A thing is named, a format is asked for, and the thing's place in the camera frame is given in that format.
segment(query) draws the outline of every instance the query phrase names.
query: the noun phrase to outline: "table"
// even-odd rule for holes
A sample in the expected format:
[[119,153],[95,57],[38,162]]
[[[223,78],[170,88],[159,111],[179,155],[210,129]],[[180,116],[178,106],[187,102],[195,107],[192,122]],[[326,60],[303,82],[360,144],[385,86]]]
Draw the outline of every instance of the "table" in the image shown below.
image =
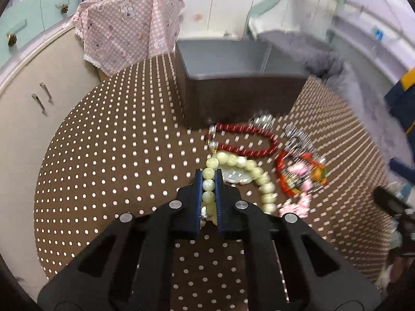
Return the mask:
[[[376,280],[390,226],[371,196],[387,183],[377,147],[351,109],[314,76],[274,125],[281,146],[288,123],[304,129],[327,159],[329,183],[313,195],[306,222]],[[190,184],[209,156],[204,134],[183,126],[173,54],[133,65],[88,93],[52,138],[39,173],[34,228],[48,279],[120,214],[151,214]],[[217,137],[267,147],[258,136]],[[259,162],[275,172],[274,158]],[[254,183],[238,188],[243,199],[260,204]],[[277,193],[281,205],[287,198],[278,185]],[[198,240],[177,241],[174,256],[173,310],[246,310],[241,242],[224,240],[209,222]]]

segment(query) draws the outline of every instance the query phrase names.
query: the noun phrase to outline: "polka dot tablecloth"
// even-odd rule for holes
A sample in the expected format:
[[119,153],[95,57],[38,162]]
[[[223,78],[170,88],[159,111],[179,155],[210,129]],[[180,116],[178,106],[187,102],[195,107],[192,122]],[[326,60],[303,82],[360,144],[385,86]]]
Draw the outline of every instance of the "polka dot tablecloth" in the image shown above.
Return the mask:
[[[173,55],[121,71],[70,112],[46,152],[35,194],[37,251],[48,278],[120,214],[151,214],[205,167],[206,130],[190,131],[182,120]],[[313,195],[306,222],[376,280],[389,250],[390,225],[372,202],[373,189],[386,184],[377,147],[350,108],[312,76],[291,112],[274,125],[280,146],[288,123],[302,128],[327,160],[329,183]],[[268,147],[259,136],[219,132],[217,140]],[[275,158],[258,162],[274,173]],[[238,188],[243,199],[260,204],[254,183]],[[281,206],[287,198],[278,184],[276,191]],[[177,241],[173,310],[246,310],[246,298],[242,242],[216,235],[211,222],[198,240]]]

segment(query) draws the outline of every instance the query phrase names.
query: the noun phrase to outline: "yellow stripe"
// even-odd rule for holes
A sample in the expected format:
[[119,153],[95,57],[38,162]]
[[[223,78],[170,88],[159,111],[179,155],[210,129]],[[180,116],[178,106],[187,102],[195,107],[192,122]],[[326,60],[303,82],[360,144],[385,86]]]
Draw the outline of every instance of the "yellow stripe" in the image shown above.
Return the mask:
[[408,90],[415,84],[415,68],[406,73],[401,79],[402,88],[404,91]]
[[405,131],[405,134],[406,134],[406,135],[408,135],[408,134],[412,131],[412,129],[414,128],[414,126],[415,126],[415,121],[412,123],[411,127],[410,127],[410,128],[408,128],[408,129]]

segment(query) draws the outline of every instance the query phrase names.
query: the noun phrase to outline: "mint green cabinet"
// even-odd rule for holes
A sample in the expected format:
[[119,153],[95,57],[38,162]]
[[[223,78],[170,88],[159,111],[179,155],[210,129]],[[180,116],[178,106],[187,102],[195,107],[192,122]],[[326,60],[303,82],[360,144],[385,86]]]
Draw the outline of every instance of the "mint green cabinet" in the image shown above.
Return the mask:
[[[6,9],[0,17],[0,66],[43,30],[40,0],[23,0]],[[16,44],[10,48],[9,33],[17,36]]]
[[[40,0],[45,30],[62,20],[69,20],[79,4],[79,0]],[[61,13],[63,5],[68,6],[67,13]]]

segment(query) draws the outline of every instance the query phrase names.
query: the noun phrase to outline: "silver screw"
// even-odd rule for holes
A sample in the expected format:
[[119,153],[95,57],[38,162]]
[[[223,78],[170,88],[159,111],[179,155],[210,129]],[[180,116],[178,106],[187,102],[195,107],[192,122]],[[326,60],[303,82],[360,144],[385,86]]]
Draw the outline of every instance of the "silver screw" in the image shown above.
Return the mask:
[[124,213],[124,214],[121,214],[120,221],[124,222],[124,223],[125,222],[130,222],[132,220],[132,218],[133,218],[133,216],[132,216],[131,213]]
[[248,208],[248,203],[244,200],[240,200],[235,203],[235,207],[238,209],[246,209]]
[[297,215],[294,215],[292,213],[288,213],[287,215],[285,215],[284,218],[288,223],[295,223],[298,220]]
[[179,209],[181,207],[181,205],[182,205],[182,203],[179,200],[173,200],[173,201],[170,201],[170,203],[169,203],[169,207],[172,208],[172,209]]

